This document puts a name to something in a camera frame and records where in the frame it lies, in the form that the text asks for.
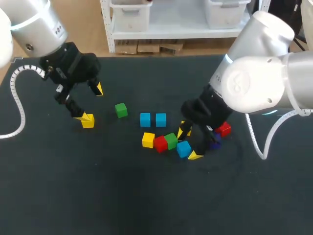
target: white cable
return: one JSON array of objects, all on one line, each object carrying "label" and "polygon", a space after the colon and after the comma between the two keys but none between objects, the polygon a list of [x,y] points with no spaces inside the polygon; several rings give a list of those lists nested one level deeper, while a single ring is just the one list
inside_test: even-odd
[{"label": "white cable", "polygon": [[39,74],[39,76],[41,76],[42,78],[45,76],[45,71],[43,71],[41,68],[37,67],[37,66],[33,66],[33,65],[24,65],[22,67],[19,67],[18,69],[16,69],[12,76],[11,76],[11,81],[10,81],[10,88],[11,88],[11,93],[12,93],[12,96],[18,106],[18,109],[20,111],[20,114],[21,114],[21,124],[19,126],[19,128],[10,133],[10,134],[6,134],[6,135],[0,135],[0,139],[6,139],[6,138],[10,138],[10,137],[13,137],[13,136],[16,136],[17,134],[19,134],[25,127],[25,122],[26,122],[26,117],[25,117],[25,112],[24,112],[24,109],[23,109],[23,106],[22,106],[22,103],[19,99],[19,96],[18,94],[16,93],[16,89],[15,89],[15,81],[16,81],[16,78],[17,76],[23,72],[24,70],[33,70],[35,71],[37,74]]},{"label": "white cable", "polygon": [[[310,109],[305,109],[303,111],[306,112],[306,113],[313,112],[313,110],[310,110]],[[279,126],[281,124],[283,124],[284,121],[286,121],[287,119],[289,119],[289,118],[291,118],[291,117],[293,117],[293,116],[295,116],[297,114],[298,114],[297,111],[293,110],[293,111],[290,111],[290,112],[284,114],[283,116],[281,116],[277,120],[277,122],[273,125],[273,127],[271,128],[271,130],[268,133],[268,136],[267,136],[266,141],[265,141],[263,153],[261,152],[261,150],[260,150],[260,148],[258,146],[258,142],[256,141],[249,114],[245,114],[246,122],[248,124],[248,128],[249,128],[250,135],[251,135],[251,138],[252,138],[253,146],[255,148],[255,151],[257,152],[257,154],[260,156],[261,159],[265,160],[268,157],[268,150],[269,150],[270,143],[271,143],[271,141],[273,139],[273,136],[274,136],[275,132],[279,128]]]}]

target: yellow block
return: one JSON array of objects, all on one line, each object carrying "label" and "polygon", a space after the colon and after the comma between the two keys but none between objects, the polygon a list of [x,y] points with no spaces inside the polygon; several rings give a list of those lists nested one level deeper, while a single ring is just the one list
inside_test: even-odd
[{"label": "yellow block", "polygon": [[84,113],[81,117],[75,117],[75,119],[81,120],[81,121],[91,121],[91,119],[88,117],[86,113]]},{"label": "yellow block", "polygon": [[87,114],[90,121],[82,121],[83,128],[93,128],[94,127],[94,117],[93,114]]},{"label": "yellow block", "polygon": [[102,96],[103,95],[103,91],[102,91],[102,87],[101,87],[101,84],[99,82],[97,88],[99,89],[99,91],[101,92],[101,94],[97,95],[97,96]]},{"label": "yellow block", "polygon": [[181,130],[181,128],[179,128],[178,134],[177,134],[177,138],[179,138],[181,134],[182,134],[182,130]]},{"label": "yellow block", "polygon": [[195,153],[195,151],[192,151],[192,153],[189,155],[188,159],[189,160],[195,160],[195,159],[202,158],[202,157],[203,157],[203,155],[197,155]]},{"label": "yellow block", "polygon": [[154,140],[155,140],[155,134],[145,132],[142,137],[142,147],[153,148]]}]

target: white storage bin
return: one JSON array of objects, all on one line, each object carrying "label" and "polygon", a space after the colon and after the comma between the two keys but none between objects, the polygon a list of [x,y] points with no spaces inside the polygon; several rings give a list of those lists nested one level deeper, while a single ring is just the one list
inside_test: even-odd
[{"label": "white storage bin", "polygon": [[115,28],[120,32],[144,32],[149,28],[150,7],[152,2],[146,4],[123,5],[113,4]]},{"label": "white storage bin", "polygon": [[236,28],[251,0],[204,0],[205,15],[212,29]]}]

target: black table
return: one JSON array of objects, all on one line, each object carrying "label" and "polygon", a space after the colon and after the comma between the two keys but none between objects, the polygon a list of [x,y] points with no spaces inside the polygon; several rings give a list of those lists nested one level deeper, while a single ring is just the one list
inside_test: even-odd
[{"label": "black table", "polygon": [[[293,117],[266,161],[255,153],[243,114],[205,158],[180,159],[141,146],[144,131],[177,133],[180,106],[197,97],[222,56],[101,58],[104,97],[79,85],[73,97],[95,115],[83,129],[32,71],[17,79],[26,127],[0,140],[1,235],[306,235],[313,233],[312,118]],[[0,133],[20,115],[11,97],[12,64],[0,87]],[[118,119],[114,105],[129,115]],[[139,127],[139,113],[166,112],[167,128]],[[259,144],[279,117],[251,118]]]}]

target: wooden floor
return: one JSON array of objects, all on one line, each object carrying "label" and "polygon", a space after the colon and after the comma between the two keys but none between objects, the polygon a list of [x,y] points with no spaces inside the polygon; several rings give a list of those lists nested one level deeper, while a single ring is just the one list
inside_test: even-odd
[{"label": "wooden floor", "polygon": [[[100,0],[51,0],[51,2],[66,26],[68,41],[75,42],[81,52],[93,52],[97,56],[116,56],[108,50]],[[187,41],[181,55],[226,53],[233,41],[234,39]],[[295,45],[292,45],[292,50],[299,51]],[[26,56],[17,43],[14,43],[14,56]],[[0,82],[8,67],[9,65],[0,70]]]}]

